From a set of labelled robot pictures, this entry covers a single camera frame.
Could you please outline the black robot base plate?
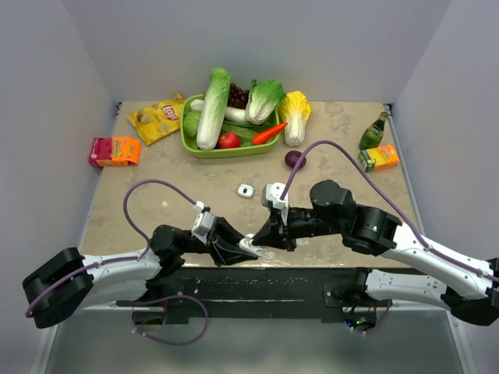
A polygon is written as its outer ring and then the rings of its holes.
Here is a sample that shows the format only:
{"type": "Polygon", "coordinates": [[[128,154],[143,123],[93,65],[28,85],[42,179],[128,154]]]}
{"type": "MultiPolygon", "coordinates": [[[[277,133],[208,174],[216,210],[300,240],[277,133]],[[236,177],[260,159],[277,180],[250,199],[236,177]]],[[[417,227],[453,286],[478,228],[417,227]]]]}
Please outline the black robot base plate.
{"type": "Polygon", "coordinates": [[[365,292],[365,268],[183,267],[146,283],[136,301],[120,306],[167,307],[168,323],[203,317],[199,300],[212,319],[318,319],[341,323],[344,309],[380,309],[365,292]]]}

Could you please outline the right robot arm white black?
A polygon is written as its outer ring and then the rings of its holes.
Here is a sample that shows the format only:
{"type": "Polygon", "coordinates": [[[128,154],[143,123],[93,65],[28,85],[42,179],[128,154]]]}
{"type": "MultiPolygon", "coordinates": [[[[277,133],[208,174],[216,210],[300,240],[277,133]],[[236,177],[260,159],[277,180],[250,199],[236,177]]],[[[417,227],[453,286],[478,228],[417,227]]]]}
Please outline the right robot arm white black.
{"type": "Polygon", "coordinates": [[[311,208],[291,208],[280,197],[284,186],[268,184],[262,204],[270,216],[251,238],[251,249],[271,247],[292,251],[299,238],[341,235],[352,251],[404,263],[415,273],[357,268],[332,297],[343,305],[364,306],[402,300],[434,305],[477,326],[498,319],[498,261],[464,256],[423,237],[384,210],[357,204],[352,193],[332,180],[310,190],[311,208]]]}

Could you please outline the white gold-rimmed charging case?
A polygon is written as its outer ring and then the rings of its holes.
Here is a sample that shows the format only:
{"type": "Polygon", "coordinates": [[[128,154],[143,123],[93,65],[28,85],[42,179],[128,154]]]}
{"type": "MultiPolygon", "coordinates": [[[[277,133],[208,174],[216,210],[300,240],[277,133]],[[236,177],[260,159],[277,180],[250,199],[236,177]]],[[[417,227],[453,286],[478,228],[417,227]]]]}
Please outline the white gold-rimmed charging case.
{"type": "Polygon", "coordinates": [[[251,185],[247,184],[241,184],[237,188],[237,194],[238,196],[244,198],[244,199],[251,199],[254,195],[255,189],[251,185]]]}

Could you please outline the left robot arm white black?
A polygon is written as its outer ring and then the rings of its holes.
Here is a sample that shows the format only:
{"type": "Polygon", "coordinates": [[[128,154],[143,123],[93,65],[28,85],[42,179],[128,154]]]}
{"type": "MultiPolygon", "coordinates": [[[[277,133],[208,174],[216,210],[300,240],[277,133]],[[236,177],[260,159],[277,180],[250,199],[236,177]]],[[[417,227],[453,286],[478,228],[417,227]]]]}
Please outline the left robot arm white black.
{"type": "Polygon", "coordinates": [[[146,250],[110,256],[84,256],[63,249],[22,282],[25,312],[39,329],[57,325],[74,312],[108,302],[154,305],[161,298],[159,281],[184,264],[185,253],[208,254],[218,266],[257,260],[263,249],[252,235],[241,235],[226,219],[198,219],[191,230],[158,226],[146,250]]]}

